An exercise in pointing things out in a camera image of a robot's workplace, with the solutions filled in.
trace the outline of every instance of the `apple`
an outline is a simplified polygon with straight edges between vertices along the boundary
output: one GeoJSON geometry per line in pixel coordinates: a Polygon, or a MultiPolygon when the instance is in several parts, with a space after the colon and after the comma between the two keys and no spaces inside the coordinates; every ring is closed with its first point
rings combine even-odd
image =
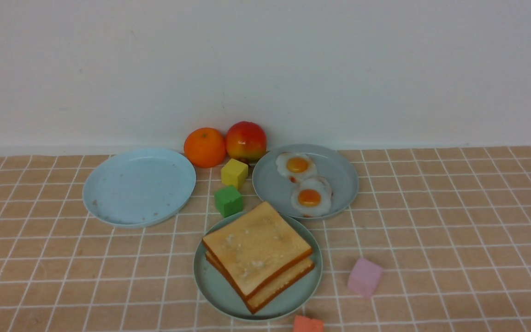
{"type": "Polygon", "coordinates": [[[246,164],[257,162],[266,154],[266,133],[253,122],[238,122],[228,130],[225,145],[229,157],[246,164]]]}

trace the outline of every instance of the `stack of toast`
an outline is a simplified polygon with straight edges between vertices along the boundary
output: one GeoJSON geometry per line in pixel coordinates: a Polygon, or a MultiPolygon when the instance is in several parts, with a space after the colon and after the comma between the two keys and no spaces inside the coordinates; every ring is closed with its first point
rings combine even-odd
{"type": "Polygon", "coordinates": [[[202,243],[206,260],[252,314],[314,269],[312,247],[268,202],[204,236],[202,243]]]}

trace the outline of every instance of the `orange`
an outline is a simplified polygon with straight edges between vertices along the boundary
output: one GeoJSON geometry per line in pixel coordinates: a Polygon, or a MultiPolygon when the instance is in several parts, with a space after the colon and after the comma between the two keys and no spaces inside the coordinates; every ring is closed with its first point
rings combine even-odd
{"type": "Polygon", "coordinates": [[[186,138],[183,154],[194,166],[215,167],[223,162],[227,155],[225,138],[214,128],[200,128],[186,138]]]}

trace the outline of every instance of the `plate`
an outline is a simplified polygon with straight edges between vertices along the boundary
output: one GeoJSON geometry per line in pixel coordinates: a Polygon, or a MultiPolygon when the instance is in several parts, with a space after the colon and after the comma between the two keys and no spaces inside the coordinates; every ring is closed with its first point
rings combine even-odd
{"type": "MultiPolygon", "coordinates": [[[[245,212],[239,212],[219,221],[207,234],[232,223],[243,214],[245,212]]],[[[295,219],[288,216],[282,216],[282,218],[313,248],[310,259],[314,262],[314,269],[255,314],[249,312],[228,281],[206,260],[206,248],[202,242],[198,245],[194,256],[196,285],[208,302],[224,315],[252,322],[280,319],[300,308],[319,287],[323,275],[323,257],[317,241],[308,229],[295,219]]]]}
{"type": "Polygon", "coordinates": [[[299,221],[322,220],[339,214],[356,199],[360,190],[358,173],[344,156],[331,149],[311,144],[286,145],[268,152],[255,164],[252,181],[253,189],[261,200],[270,202],[280,214],[299,221]],[[290,197],[297,185],[278,173],[276,158],[280,153],[304,153],[312,158],[319,176],[325,177],[333,189],[331,210],[327,215],[305,218],[292,208],[290,197]]]}
{"type": "Polygon", "coordinates": [[[155,225],[175,215],[196,186],[196,171],[168,149],[137,149],[106,160],[87,177],[83,202],[115,227],[155,225]]]}

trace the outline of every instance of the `plate rim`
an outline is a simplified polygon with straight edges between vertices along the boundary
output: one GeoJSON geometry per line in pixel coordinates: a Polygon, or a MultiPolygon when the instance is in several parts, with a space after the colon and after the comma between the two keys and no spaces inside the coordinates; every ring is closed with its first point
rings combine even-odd
{"type": "Polygon", "coordinates": [[[192,193],[194,192],[194,188],[197,185],[196,181],[197,181],[196,170],[194,169],[194,166],[192,165],[190,160],[188,160],[188,158],[186,158],[183,154],[180,154],[177,151],[172,150],[172,149],[166,149],[166,148],[160,148],[160,147],[133,149],[133,150],[130,150],[130,151],[126,151],[125,153],[120,153],[120,154],[111,156],[107,160],[104,160],[101,164],[99,164],[87,176],[87,179],[83,183],[83,188],[82,188],[82,202],[83,202],[83,205],[85,206],[87,212],[89,212],[91,214],[91,216],[97,218],[99,221],[102,221],[105,224],[111,225],[112,227],[118,227],[118,228],[124,228],[124,229],[135,229],[135,228],[150,227],[152,225],[160,224],[163,221],[166,221],[169,218],[175,216],[175,214],[177,214],[179,212],[179,210],[181,210],[188,203],[188,201],[190,200],[190,197],[192,196],[192,193]],[[95,174],[99,174],[99,173],[103,172],[103,166],[107,167],[108,165],[111,165],[113,163],[112,159],[116,158],[116,157],[124,157],[124,156],[128,156],[128,155],[131,155],[131,154],[134,155],[134,154],[139,154],[139,153],[150,154],[152,152],[157,152],[157,151],[160,151],[161,153],[164,153],[164,155],[166,155],[166,154],[169,155],[169,156],[177,155],[177,157],[175,157],[175,158],[182,158],[182,161],[184,162],[184,164],[186,164],[185,166],[186,167],[189,166],[189,169],[192,170],[192,174],[194,175],[194,178],[193,178],[194,185],[192,186],[192,188],[189,191],[189,193],[186,193],[187,198],[186,198],[186,200],[183,202],[183,204],[181,206],[178,206],[177,208],[175,208],[171,213],[167,214],[166,216],[165,215],[164,216],[158,216],[158,217],[156,217],[153,220],[145,221],[144,223],[134,223],[134,224],[114,223],[112,221],[107,220],[106,218],[101,216],[99,213],[95,213],[93,211],[93,209],[90,208],[90,206],[87,204],[87,201],[86,201],[86,188],[88,187],[87,184],[88,184],[88,181],[90,181],[90,179],[93,178],[93,176],[95,174]]]}
{"type": "Polygon", "coordinates": [[[297,146],[301,146],[301,147],[305,147],[305,146],[306,147],[316,147],[318,149],[325,149],[325,150],[329,151],[330,153],[337,155],[339,158],[344,159],[351,166],[350,170],[353,171],[352,173],[355,174],[356,175],[356,179],[358,179],[358,181],[355,182],[356,191],[355,191],[355,194],[353,195],[353,197],[350,199],[350,201],[347,204],[345,204],[345,206],[343,206],[342,208],[337,210],[337,212],[329,213],[329,214],[326,214],[324,216],[320,216],[320,217],[303,217],[303,216],[297,216],[297,215],[293,215],[293,214],[282,213],[282,212],[279,212],[277,209],[276,209],[276,211],[278,211],[278,213],[280,213],[280,214],[284,214],[285,216],[289,216],[289,217],[291,217],[291,218],[293,218],[295,220],[298,220],[298,221],[319,221],[319,220],[324,220],[324,219],[329,219],[331,217],[335,217],[338,214],[340,214],[341,212],[344,212],[345,210],[347,210],[349,208],[350,204],[352,204],[354,202],[354,200],[356,199],[356,197],[358,197],[358,194],[360,193],[360,179],[359,179],[359,176],[358,176],[358,172],[356,171],[356,168],[354,168],[354,166],[352,165],[352,162],[350,162],[346,157],[344,157],[343,155],[338,153],[337,150],[333,150],[333,149],[330,149],[328,147],[323,147],[323,145],[317,145],[317,144],[309,144],[309,143],[287,144],[287,145],[283,145],[282,147],[278,147],[278,148],[275,148],[275,149],[272,149],[272,150],[268,151],[262,158],[260,158],[260,160],[258,160],[257,163],[255,164],[255,166],[253,167],[253,172],[251,173],[251,185],[253,186],[253,191],[255,191],[255,194],[257,195],[257,197],[260,200],[262,200],[262,201],[264,200],[264,198],[260,196],[259,192],[257,191],[257,189],[255,187],[255,181],[253,181],[255,170],[259,166],[260,162],[262,162],[264,160],[264,157],[267,156],[268,154],[275,153],[275,152],[281,151],[283,149],[288,149],[289,147],[297,147],[297,146]]]}
{"type": "MultiPolygon", "coordinates": [[[[231,216],[223,218],[222,220],[217,222],[215,225],[213,225],[213,227],[211,227],[208,231],[206,231],[206,233],[202,237],[212,233],[213,231],[216,231],[217,229],[221,229],[225,225],[228,225],[228,224],[232,223],[233,221],[237,220],[239,217],[241,217],[245,213],[248,213],[248,211],[237,212],[236,214],[233,214],[231,216]]],[[[284,214],[281,214],[280,216],[288,223],[289,222],[295,222],[297,227],[303,229],[304,231],[306,231],[307,234],[309,234],[309,236],[313,240],[313,243],[315,243],[315,245],[316,245],[316,249],[317,250],[314,250],[313,252],[318,252],[319,253],[321,267],[320,267],[320,273],[319,273],[318,278],[317,278],[317,284],[314,286],[312,292],[310,292],[310,294],[308,294],[308,297],[301,304],[297,305],[297,307],[295,307],[294,309],[291,309],[290,311],[288,311],[287,313],[284,313],[283,315],[278,315],[276,317],[270,317],[268,319],[244,319],[242,317],[236,317],[236,316],[231,315],[229,313],[225,313],[219,307],[214,305],[208,299],[208,297],[206,297],[204,295],[204,292],[202,292],[202,288],[200,287],[200,283],[198,282],[199,277],[198,277],[198,273],[196,273],[196,258],[198,257],[198,252],[201,250],[202,247],[204,247],[204,244],[202,243],[202,240],[200,240],[200,243],[198,244],[198,247],[196,248],[196,251],[194,252],[194,260],[192,261],[192,273],[194,274],[194,283],[196,283],[196,288],[198,288],[198,291],[200,292],[200,294],[202,294],[202,296],[206,299],[206,301],[213,308],[215,308],[219,313],[221,313],[223,315],[226,315],[227,317],[231,317],[232,319],[239,320],[239,321],[246,321],[246,322],[253,322],[253,323],[274,321],[274,320],[278,320],[278,319],[282,319],[284,317],[287,317],[288,315],[291,315],[292,313],[294,313],[295,311],[300,309],[304,304],[306,304],[309,300],[311,300],[312,297],[314,296],[314,294],[317,292],[319,286],[321,285],[321,280],[323,278],[323,252],[321,250],[321,247],[319,246],[319,243],[317,242],[317,239],[314,237],[314,235],[311,233],[311,231],[305,225],[302,225],[301,222],[297,221],[293,217],[286,216],[284,214]]],[[[202,255],[202,257],[200,257],[200,260],[202,260],[202,259],[204,259],[204,260],[206,259],[204,255],[202,255]]]]}

